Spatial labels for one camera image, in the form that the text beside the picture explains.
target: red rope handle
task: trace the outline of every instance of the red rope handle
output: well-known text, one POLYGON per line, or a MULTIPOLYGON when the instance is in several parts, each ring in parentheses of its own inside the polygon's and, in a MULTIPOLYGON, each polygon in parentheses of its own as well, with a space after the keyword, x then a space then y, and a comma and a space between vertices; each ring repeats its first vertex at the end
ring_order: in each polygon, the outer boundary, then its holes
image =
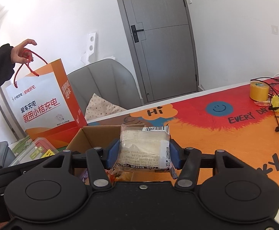
MULTIPOLYGON (((48 63, 47 63, 41 56, 39 56, 38 54, 34 53, 33 51, 31 51, 31 50, 29 50, 29 49, 25 49, 25 50, 23 51, 22 57, 24 57, 25 52, 31 52, 31 53, 35 54, 38 58, 40 58, 42 61, 44 61, 44 62, 48 65, 48 63)), ((27 62, 25 65, 29 68, 29 70, 30 70, 31 73, 33 73, 35 76, 38 77, 39 74, 38 74, 37 72, 33 71, 33 70, 31 69, 31 67, 29 66, 29 63, 30 63, 31 61, 32 61, 32 60, 31 60, 31 56, 29 55, 28 62, 27 62)), ((16 88, 18 88, 18 87, 17 87, 17 82, 16 82, 16 76, 17 76, 19 70, 22 68, 23 65, 24 65, 24 64, 21 64, 21 66, 18 68, 18 70, 17 70, 17 72, 15 73, 15 76, 14 76, 14 86, 15 86, 16 88)))

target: black door handle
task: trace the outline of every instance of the black door handle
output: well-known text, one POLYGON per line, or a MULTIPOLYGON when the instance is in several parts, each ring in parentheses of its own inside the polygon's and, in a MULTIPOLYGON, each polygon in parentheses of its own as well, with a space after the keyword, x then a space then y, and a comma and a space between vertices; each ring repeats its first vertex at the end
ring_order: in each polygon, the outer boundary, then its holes
POLYGON ((135 25, 132 25, 132 26, 131 26, 131 29, 132 29, 132 33, 133 33, 134 42, 135 42, 135 43, 136 43, 136 42, 139 42, 138 36, 137 36, 137 32, 144 31, 144 30, 143 30, 143 29, 136 30, 135 25))

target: yellow sticker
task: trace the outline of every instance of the yellow sticker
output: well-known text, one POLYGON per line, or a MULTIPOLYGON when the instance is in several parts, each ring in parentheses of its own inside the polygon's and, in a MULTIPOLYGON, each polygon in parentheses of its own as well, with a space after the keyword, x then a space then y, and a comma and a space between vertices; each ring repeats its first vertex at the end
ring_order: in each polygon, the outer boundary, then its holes
POLYGON ((53 151, 52 150, 47 150, 47 152, 42 156, 42 158, 43 157, 47 157, 47 156, 52 156, 52 155, 55 155, 54 153, 53 153, 53 151))

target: orange cloud shape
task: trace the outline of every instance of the orange cloud shape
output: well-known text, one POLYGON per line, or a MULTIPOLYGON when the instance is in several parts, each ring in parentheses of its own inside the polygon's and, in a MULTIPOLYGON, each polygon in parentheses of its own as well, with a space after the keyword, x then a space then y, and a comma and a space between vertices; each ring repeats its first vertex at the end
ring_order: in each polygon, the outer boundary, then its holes
POLYGON ((173 105, 171 103, 150 108, 148 110, 142 110, 139 112, 131 113, 131 117, 142 117, 146 120, 155 120, 160 117, 162 118, 171 118, 177 115, 178 111, 173 108, 173 105))

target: gray door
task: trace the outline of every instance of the gray door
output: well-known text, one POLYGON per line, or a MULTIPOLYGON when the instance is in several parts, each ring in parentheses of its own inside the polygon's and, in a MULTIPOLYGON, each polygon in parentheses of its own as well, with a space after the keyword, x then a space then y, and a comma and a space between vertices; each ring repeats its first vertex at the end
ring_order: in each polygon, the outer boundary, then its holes
POLYGON ((196 92, 195 60, 184 1, 123 2, 148 102, 196 92))

